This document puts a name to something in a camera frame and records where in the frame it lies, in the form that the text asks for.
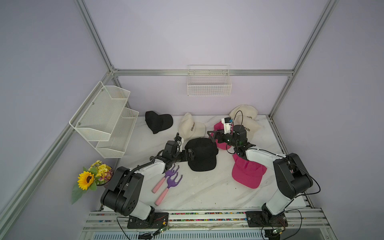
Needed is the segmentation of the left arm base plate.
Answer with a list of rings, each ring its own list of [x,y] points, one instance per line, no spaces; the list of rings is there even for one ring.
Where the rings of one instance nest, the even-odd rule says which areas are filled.
[[[145,220],[137,217],[130,216],[127,228],[128,229],[159,229],[167,224],[169,221],[168,212],[150,212]]]

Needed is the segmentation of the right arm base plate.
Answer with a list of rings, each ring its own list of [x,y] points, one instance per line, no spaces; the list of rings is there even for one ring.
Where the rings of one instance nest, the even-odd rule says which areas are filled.
[[[288,226],[284,211],[277,215],[273,215],[266,208],[258,211],[247,211],[246,220],[250,228]]]

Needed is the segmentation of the black cap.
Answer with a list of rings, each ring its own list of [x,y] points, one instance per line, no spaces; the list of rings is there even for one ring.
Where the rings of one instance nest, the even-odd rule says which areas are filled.
[[[207,172],[216,168],[219,153],[216,143],[209,138],[189,140],[185,150],[192,150],[194,157],[188,160],[190,169],[194,172]]]
[[[173,126],[173,117],[169,114],[159,115],[154,111],[145,113],[145,121],[153,134],[167,130]]]

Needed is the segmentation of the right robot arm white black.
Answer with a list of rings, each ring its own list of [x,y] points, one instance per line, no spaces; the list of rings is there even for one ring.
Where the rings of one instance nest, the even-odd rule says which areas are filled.
[[[313,186],[313,179],[297,154],[280,156],[256,148],[248,141],[242,125],[234,126],[232,132],[208,131],[208,135],[214,142],[234,148],[232,177],[238,183],[255,189],[260,186],[266,169],[274,171],[278,189],[262,206],[260,214],[265,223],[279,218],[296,197]]]

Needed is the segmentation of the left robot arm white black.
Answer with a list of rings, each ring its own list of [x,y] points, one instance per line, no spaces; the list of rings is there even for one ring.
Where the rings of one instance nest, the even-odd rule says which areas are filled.
[[[102,194],[101,204],[125,217],[151,222],[155,217],[154,207],[139,200],[144,181],[166,173],[176,163],[194,158],[195,151],[181,150],[177,141],[168,141],[165,149],[151,156],[149,162],[131,169],[117,168]]]

